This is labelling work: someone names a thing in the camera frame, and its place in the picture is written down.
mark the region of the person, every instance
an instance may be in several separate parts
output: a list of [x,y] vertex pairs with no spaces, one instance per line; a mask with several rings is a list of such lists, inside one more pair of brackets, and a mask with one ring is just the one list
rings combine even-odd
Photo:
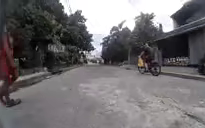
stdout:
[[6,107],[12,107],[21,103],[20,99],[10,99],[9,96],[9,87],[18,78],[18,71],[14,63],[11,43],[9,34],[5,32],[0,45],[0,80],[4,81],[0,93],[0,102]]
[[148,70],[150,68],[151,62],[154,60],[153,48],[151,48],[148,44],[145,44],[143,47],[143,51],[139,56],[144,61],[144,66]]

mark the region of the roof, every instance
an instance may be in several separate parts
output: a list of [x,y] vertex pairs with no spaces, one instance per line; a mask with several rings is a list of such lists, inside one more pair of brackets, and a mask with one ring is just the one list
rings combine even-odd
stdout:
[[198,9],[205,6],[205,0],[191,0],[183,5],[181,9],[171,15],[174,19],[187,19]]
[[164,40],[173,36],[189,33],[204,27],[205,27],[205,19],[197,20],[195,22],[191,22],[189,24],[183,25],[171,32],[165,33],[161,38],[155,40],[154,42]]

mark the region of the cyclist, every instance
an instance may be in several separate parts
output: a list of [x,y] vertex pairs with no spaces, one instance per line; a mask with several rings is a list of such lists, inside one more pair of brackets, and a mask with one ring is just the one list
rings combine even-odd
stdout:
[[145,44],[142,47],[142,52],[140,54],[140,57],[144,61],[144,66],[146,67],[146,70],[150,68],[151,62],[154,60],[154,54],[153,54],[153,48],[151,48],[148,44]]

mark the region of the red object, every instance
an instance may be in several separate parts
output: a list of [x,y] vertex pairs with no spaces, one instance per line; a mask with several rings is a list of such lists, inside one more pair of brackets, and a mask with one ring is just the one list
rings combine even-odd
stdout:
[[14,73],[14,68],[11,67],[10,63],[8,62],[8,57],[6,53],[6,48],[5,46],[9,46],[9,37],[8,35],[3,36],[3,42],[1,44],[1,49],[0,49],[0,80],[8,80],[9,85],[11,85],[14,80],[12,79],[12,74]]

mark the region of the street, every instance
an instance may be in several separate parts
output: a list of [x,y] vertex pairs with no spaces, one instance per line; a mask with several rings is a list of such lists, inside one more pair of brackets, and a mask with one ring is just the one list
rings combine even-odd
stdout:
[[73,69],[12,94],[5,128],[205,128],[205,82],[120,67]]

